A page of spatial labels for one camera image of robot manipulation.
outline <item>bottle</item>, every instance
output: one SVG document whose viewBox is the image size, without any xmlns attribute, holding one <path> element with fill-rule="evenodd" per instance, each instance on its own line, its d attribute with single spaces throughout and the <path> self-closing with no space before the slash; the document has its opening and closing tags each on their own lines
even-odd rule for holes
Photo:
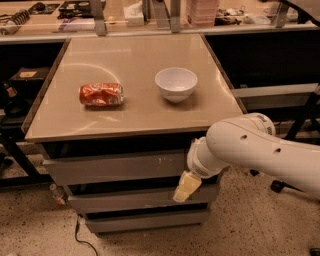
<svg viewBox="0 0 320 256">
<path fill-rule="evenodd" d="M 27 115 L 30 104 L 18 94 L 9 81 L 2 82 L 2 86 L 9 97 L 9 103 L 4 107 L 6 116 L 15 118 Z"/>
<path fill-rule="evenodd" d="M 67 197 L 65 195 L 65 192 L 62 187 L 58 187 L 56 184 L 51 184 L 50 185 L 50 190 L 52 192 L 52 197 L 54 201 L 58 205 L 65 205 L 67 202 Z"/>
</svg>

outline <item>red can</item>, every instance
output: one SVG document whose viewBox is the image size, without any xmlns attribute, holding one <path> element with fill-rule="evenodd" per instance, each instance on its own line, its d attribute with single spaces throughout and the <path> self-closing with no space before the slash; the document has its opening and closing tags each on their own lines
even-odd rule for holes
<svg viewBox="0 0 320 256">
<path fill-rule="evenodd" d="M 85 84 L 79 89 L 81 104 L 86 106 L 120 106 L 123 103 L 123 88 L 118 83 Z"/>
</svg>

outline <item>stacked plastic box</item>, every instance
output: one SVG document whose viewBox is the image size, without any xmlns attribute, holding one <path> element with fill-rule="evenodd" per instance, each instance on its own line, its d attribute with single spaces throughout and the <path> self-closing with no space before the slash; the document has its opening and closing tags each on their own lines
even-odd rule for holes
<svg viewBox="0 0 320 256">
<path fill-rule="evenodd" d="M 219 0 L 187 0 L 186 16 L 191 26 L 213 26 Z"/>
</svg>

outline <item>can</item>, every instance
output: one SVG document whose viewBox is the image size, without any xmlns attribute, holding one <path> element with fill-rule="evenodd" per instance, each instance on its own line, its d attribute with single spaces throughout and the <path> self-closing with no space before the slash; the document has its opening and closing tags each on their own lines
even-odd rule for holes
<svg viewBox="0 0 320 256">
<path fill-rule="evenodd" d="M 85 84 L 79 89 L 81 104 L 86 106 L 120 106 L 123 101 L 123 88 L 119 83 Z"/>
<path fill-rule="evenodd" d="M 50 191 L 52 192 L 52 197 L 58 205 L 65 205 L 67 202 L 67 197 L 62 187 L 58 187 L 56 184 L 50 185 Z"/>
</svg>

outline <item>drawer front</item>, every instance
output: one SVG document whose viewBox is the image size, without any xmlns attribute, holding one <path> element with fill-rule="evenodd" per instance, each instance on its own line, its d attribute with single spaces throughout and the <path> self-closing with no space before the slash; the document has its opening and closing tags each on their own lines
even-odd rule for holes
<svg viewBox="0 0 320 256">
<path fill-rule="evenodd" d="M 208 220 L 210 210 L 155 214 L 139 217 L 87 220 L 92 233 L 129 231 L 147 228 L 160 228 L 188 224 L 200 224 Z"/>
<path fill-rule="evenodd" d="M 183 150 L 45 160 L 58 185 L 88 184 L 180 176 L 185 169 Z"/>
<path fill-rule="evenodd" d="M 218 185 L 203 185 L 183 204 L 212 202 L 218 193 Z M 130 192 L 70 196 L 69 202 L 79 214 L 125 211 L 182 205 L 172 198 L 175 188 L 147 189 Z"/>
</svg>

